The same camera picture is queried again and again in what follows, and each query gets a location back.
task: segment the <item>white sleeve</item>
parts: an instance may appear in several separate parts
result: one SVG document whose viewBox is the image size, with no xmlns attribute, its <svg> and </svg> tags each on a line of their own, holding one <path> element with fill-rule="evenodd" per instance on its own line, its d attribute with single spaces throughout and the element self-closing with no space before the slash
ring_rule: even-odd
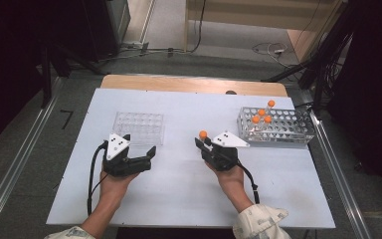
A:
<svg viewBox="0 0 382 239">
<path fill-rule="evenodd" d="M 75 226 L 63 232 L 49 235 L 45 239 L 95 239 L 95 237 L 83 230 L 83 228 Z"/>
<path fill-rule="evenodd" d="M 278 222 L 287 217 L 287 211 L 255 204 L 238 215 L 233 230 L 237 239 L 289 239 Z"/>
</svg>

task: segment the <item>wooden board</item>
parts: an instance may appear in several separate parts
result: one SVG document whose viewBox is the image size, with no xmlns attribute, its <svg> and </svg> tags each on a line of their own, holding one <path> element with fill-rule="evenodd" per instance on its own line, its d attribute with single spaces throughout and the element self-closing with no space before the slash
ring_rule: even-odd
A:
<svg viewBox="0 0 382 239">
<path fill-rule="evenodd" d="M 100 87 L 106 89 L 215 94 L 234 91 L 243 96 L 287 97 L 285 86 L 279 83 L 227 81 L 211 78 L 108 75 L 103 78 Z"/>
</svg>

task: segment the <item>white table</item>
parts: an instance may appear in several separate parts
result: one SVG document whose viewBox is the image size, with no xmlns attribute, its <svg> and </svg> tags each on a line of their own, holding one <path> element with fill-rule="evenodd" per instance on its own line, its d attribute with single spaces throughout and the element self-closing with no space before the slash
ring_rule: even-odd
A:
<svg viewBox="0 0 382 239">
<path fill-rule="evenodd" d="M 87 218 L 89 173 L 96 148 L 108 138 L 116 112 L 164 114 L 165 135 L 150 171 L 130 184 L 112 225 L 146 227 L 230 227 L 237 216 L 216 176 L 195 146 L 205 129 L 214 137 L 227 129 L 238 134 L 240 107 L 293 109 L 289 98 L 250 97 L 175 92 L 97 89 L 71 155 L 48 224 L 80 224 Z M 131 156 L 144 155 L 150 146 L 132 147 Z M 102 153 L 95 164 L 95 183 Z M 259 185 L 262 203 L 285 208 L 283 227 L 334 228 L 309 150 L 304 148 L 239 148 L 239 158 Z M 253 197 L 246 178 L 246 190 Z M 98 193 L 94 195 L 94 207 Z"/>
</svg>

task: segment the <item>metal frame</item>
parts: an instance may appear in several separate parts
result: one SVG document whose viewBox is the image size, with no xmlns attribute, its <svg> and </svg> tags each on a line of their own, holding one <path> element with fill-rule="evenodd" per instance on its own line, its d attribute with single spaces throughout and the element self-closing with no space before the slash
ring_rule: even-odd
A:
<svg viewBox="0 0 382 239">
<path fill-rule="evenodd" d="M 2 212 L 2 209 L 4 208 L 5 203 L 11 194 L 11 191 L 14 189 L 14 186 L 17 183 L 18 178 L 29 159 L 30 153 L 32 152 L 33 147 L 35 146 L 37 139 L 42 132 L 42 129 L 48 121 L 48 118 L 55 106 L 63 85 L 64 81 L 57 77 L 53 85 L 53 97 L 50 99 L 48 105 L 39 111 L 36 120 L 34 121 L 17 155 L 12 161 L 11 166 L 9 167 L 0 183 L 0 213 Z"/>
<path fill-rule="evenodd" d="M 302 92 L 302 98 L 305 102 L 312 102 L 312 97 L 309 91 Z M 345 211 L 348 215 L 349 221 L 352 224 L 353 231 L 358 239 L 370 239 L 372 238 L 367 224 L 361 210 L 358 207 L 355 196 L 346 180 L 346 177 L 340 168 L 339 161 L 334 154 L 333 147 L 328 140 L 327 133 L 325 131 L 322 121 L 317 120 L 314 112 L 310 113 L 312 123 L 317 132 L 318 141 L 321 149 L 323 150 L 324 157 L 330 169 L 334 183 L 336 184 L 337 191 L 340 194 L 340 198 L 345 207 Z"/>
</svg>

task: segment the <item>test tube rack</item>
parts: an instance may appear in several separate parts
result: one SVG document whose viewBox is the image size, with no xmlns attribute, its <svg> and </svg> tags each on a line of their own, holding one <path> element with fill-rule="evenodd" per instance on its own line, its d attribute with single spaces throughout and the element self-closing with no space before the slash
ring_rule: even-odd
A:
<svg viewBox="0 0 382 239">
<path fill-rule="evenodd" d="M 247 142 L 281 141 L 308 143 L 314 136 L 315 130 L 307 112 L 298 110 L 270 110 L 272 122 L 266 127 L 254 127 L 251 119 L 258 113 L 259 108 L 243 107 L 238 115 L 239 137 Z"/>
<path fill-rule="evenodd" d="M 162 145 L 162 114 L 116 113 L 112 131 L 120 136 L 131 135 L 131 145 Z"/>
</svg>

